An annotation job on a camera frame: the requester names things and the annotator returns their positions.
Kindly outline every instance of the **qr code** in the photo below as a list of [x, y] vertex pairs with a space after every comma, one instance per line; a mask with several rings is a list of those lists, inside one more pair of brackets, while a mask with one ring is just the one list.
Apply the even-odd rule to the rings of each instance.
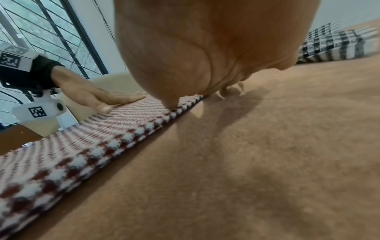
[[19, 68], [20, 62], [21, 57], [19, 56], [15, 56], [9, 53], [1, 53], [0, 55], [0, 65], [12, 68]]
[[25, 53], [29, 51], [28, 49], [25, 49], [23, 47], [17, 47], [17, 46], [9, 46], [4, 50], [11, 53], [19, 54], [19, 55], [24, 55]]
[[44, 111], [42, 107], [34, 107], [34, 108], [28, 108], [28, 109], [34, 118], [47, 116], [46, 112]]

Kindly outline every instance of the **skin crease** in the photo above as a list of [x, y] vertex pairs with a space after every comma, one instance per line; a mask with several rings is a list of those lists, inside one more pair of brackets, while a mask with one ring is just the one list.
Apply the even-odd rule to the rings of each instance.
[[286, 70], [320, 0], [114, 0], [120, 53], [147, 93], [175, 108], [262, 69]]

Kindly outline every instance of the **red and white checkered cloth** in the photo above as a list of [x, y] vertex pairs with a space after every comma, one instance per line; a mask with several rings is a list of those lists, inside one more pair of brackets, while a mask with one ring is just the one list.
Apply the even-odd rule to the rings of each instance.
[[21, 230], [84, 179], [201, 99], [181, 98], [178, 108], [169, 111], [147, 97], [1, 156], [0, 239]]

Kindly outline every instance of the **white wrist mount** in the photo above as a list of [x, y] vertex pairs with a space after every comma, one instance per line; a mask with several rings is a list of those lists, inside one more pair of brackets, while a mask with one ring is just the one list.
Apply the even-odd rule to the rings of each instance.
[[[33, 91], [28, 89], [30, 80], [29, 72], [33, 60], [43, 54], [9, 43], [0, 44], [0, 80], [5, 88], [10, 85], [7, 81], [19, 80], [19, 86], [11, 88]], [[54, 99], [50, 95], [51, 89], [43, 90], [42, 94], [33, 96], [35, 102], [22, 104], [12, 109], [13, 115], [22, 122], [37, 121], [52, 117], [58, 117], [66, 112], [67, 108], [62, 100]]]

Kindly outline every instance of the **wrist-mounted device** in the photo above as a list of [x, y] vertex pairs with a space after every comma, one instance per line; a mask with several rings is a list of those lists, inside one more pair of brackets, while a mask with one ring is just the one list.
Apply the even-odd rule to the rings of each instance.
[[66, 112], [63, 102], [50, 95], [56, 87], [51, 80], [51, 71], [55, 66], [62, 64], [33, 50], [9, 43], [0, 44], [1, 85], [28, 91], [35, 100], [12, 109], [20, 122], [57, 117]]

